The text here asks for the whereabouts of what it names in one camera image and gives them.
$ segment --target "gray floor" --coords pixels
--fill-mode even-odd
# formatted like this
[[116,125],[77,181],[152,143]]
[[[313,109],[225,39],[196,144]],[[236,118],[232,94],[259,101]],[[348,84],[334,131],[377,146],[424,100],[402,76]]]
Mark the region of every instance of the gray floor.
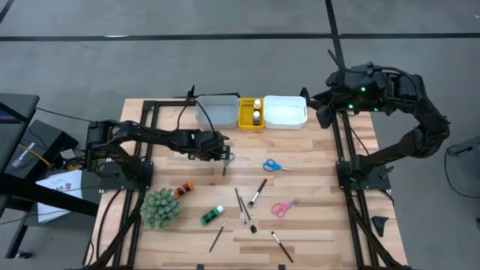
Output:
[[[474,0],[334,0],[340,33],[480,32]],[[324,1],[16,0],[0,36],[162,35],[233,32],[329,32]],[[477,269],[478,199],[458,196],[443,172],[446,146],[480,134],[479,39],[342,40],[348,65],[372,60],[421,74],[430,99],[451,122],[439,153],[406,158],[391,174],[395,211],[409,264],[417,269]],[[243,96],[323,91],[335,70],[330,40],[222,40],[0,43],[0,92],[35,93],[39,107],[87,119],[118,119],[125,98],[240,92]],[[38,112],[37,117],[85,140],[86,124]],[[380,147],[416,126],[410,115],[373,116]],[[480,179],[448,160],[454,185],[480,195]],[[19,218],[7,211],[1,222]],[[83,229],[30,228],[22,249],[30,260],[0,260],[1,269],[80,266],[93,218]],[[0,227],[8,246],[15,223]]]

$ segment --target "brush handle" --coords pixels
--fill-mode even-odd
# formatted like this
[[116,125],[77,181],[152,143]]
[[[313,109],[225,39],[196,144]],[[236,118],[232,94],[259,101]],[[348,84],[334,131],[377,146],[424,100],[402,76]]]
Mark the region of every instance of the brush handle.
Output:
[[252,220],[250,219],[250,215],[248,214],[248,210],[247,208],[245,207],[245,204],[243,202],[243,199],[239,196],[238,198],[240,198],[240,202],[241,204],[243,205],[243,209],[245,210],[245,213],[247,213],[247,217],[248,217],[248,220],[251,222]]
[[258,190],[256,191],[257,193],[262,192],[263,186],[265,186],[265,183],[266,183],[266,182],[267,182],[267,179],[263,180],[262,184],[260,185],[260,187],[259,187]]
[[280,245],[280,248],[283,249],[283,252],[285,252],[285,255],[289,258],[290,262],[293,263],[292,257],[288,254],[287,250],[285,249],[284,245],[282,243],[278,243]]
[[239,196],[239,191],[235,187],[235,193],[237,194],[237,199],[238,199],[238,205],[240,206],[240,211],[243,212],[242,210],[242,203],[240,202],[240,196]]
[[224,227],[222,226],[222,227],[220,228],[220,231],[219,231],[218,234],[217,234],[217,237],[215,238],[215,241],[213,241],[213,244],[211,244],[210,250],[209,250],[208,252],[212,252],[212,249],[213,249],[213,247],[215,246],[215,243],[217,242],[218,237],[220,236],[220,234],[222,233],[223,230],[224,230]]

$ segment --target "wooden tabletop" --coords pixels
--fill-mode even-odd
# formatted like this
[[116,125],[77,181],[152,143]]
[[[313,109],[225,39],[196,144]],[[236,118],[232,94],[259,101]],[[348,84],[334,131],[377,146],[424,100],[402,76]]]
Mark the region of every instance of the wooden tabletop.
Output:
[[[121,120],[138,122],[143,101],[127,99]],[[161,108],[157,127],[173,129],[181,109],[175,106]],[[185,110],[180,128],[198,128],[194,110],[192,106]],[[376,151],[378,145],[370,114],[351,117],[350,123],[368,150]],[[340,128],[346,146],[344,130],[342,126]],[[230,138],[226,144],[235,153],[235,160],[229,165],[225,177],[222,177],[223,162],[192,161],[166,147],[154,146],[152,161],[155,169],[150,190],[177,188],[185,182],[192,182],[194,191],[179,199],[181,214],[169,229],[140,227],[135,269],[195,269],[199,263],[204,264],[205,269],[276,269],[279,264],[285,264],[287,269],[356,269],[345,197],[338,187],[335,172],[338,156],[332,129],[321,129],[315,112],[309,109],[308,121],[301,130],[246,131],[236,128],[220,132]],[[125,143],[123,147],[133,153],[134,142]],[[364,153],[358,141],[355,141],[355,147],[358,153]],[[292,171],[265,172],[262,164],[268,158]],[[258,233],[252,234],[240,218],[234,187],[247,203],[263,179],[268,181],[255,207],[250,210],[258,228]],[[108,191],[102,196],[92,236],[95,245],[100,219],[114,193]],[[365,193],[370,216],[390,218],[380,241],[397,261],[407,264],[392,202],[379,191]],[[125,192],[122,191],[106,215],[100,251],[107,248],[118,232],[124,198]],[[271,213],[275,203],[289,203],[294,199],[300,203],[284,218]],[[225,212],[203,226],[200,218],[219,205],[225,208]],[[229,222],[209,253],[225,218],[229,218]],[[272,230],[294,263],[290,263],[272,238]],[[360,234],[364,259],[369,263],[366,240],[363,233]],[[130,239],[129,232],[123,245],[123,264],[127,262]]]

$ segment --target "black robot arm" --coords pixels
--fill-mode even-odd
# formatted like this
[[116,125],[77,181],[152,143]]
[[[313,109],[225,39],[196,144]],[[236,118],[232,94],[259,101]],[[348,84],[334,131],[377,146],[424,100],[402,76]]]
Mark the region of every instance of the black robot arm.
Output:
[[220,132],[199,129],[160,130],[145,127],[134,121],[97,121],[88,126],[87,150],[94,159],[112,158],[125,177],[141,181],[145,170],[140,157],[130,156],[120,145],[128,141],[167,146],[174,152],[187,154],[201,161],[228,159],[230,147],[224,145],[229,138]]
[[384,112],[395,110],[412,114],[419,125],[405,134],[400,142],[367,156],[351,158],[350,172],[361,180],[374,167],[404,157],[426,158],[433,155],[449,137],[449,122],[428,99],[423,79],[394,67],[380,67],[369,62],[347,69],[338,66],[326,80],[328,91],[310,99],[306,89],[301,95],[316,110],[322,128],[328,128],[337,111]]

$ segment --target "yellow container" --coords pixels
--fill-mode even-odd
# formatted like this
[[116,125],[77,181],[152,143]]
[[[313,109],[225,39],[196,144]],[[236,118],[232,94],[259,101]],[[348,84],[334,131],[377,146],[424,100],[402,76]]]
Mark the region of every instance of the yellow container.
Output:
[[[260,100],[262,108],[260,109],[260,124],[254,125],[254,102]],[[240,106],[238,109],[238,126],[243,130],[259,130],[265,125],[263,120],[263,98],[240,98]]]

